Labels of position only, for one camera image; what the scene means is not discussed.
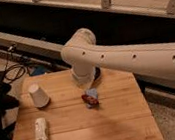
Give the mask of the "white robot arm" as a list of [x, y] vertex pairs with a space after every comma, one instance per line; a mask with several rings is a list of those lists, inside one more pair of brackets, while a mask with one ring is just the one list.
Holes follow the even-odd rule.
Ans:
[[78, 29], [62, 47], [61, 58], [71, 65], [79, 84], [93, 82], [96, 67], [175, 81], [175, 43], [120, 46], [96, 45], [94, 33]]

